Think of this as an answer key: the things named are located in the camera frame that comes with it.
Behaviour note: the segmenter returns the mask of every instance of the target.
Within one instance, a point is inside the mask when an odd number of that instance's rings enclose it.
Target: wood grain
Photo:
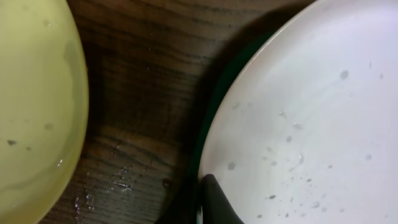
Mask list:
[[[88,65],[89,124],[75,174],[42,224],[154,223],[182,182],[224,66],[309,2],[68,3]]]

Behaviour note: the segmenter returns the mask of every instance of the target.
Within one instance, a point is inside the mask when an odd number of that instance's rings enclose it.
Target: white plate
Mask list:
[[[397,163],[398,1],[317,1],[236,79],[200,176],[246,224],[398,223]]]

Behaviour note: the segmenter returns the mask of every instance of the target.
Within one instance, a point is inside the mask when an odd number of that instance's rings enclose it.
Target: yellow plate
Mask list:
[[[0,0],[0,223],[37,223],[80,156],[88,84],[65,0]]]

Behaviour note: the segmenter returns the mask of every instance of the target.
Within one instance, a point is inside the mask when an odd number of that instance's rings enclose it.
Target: dark wood surface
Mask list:
[[[309,2],[68,3],[88,65],[90,115],[75,174],[42,224],[154,223],[182,182],[223,67]]]

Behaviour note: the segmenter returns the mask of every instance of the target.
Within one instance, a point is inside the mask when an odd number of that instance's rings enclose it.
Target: plate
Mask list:
[[[244,223],[397,223],[398,2],[317,1],[246,65],[207,135]]]
[[[80,156],[88,84],[66,1],[0,1],[0,223],[37,223]]]

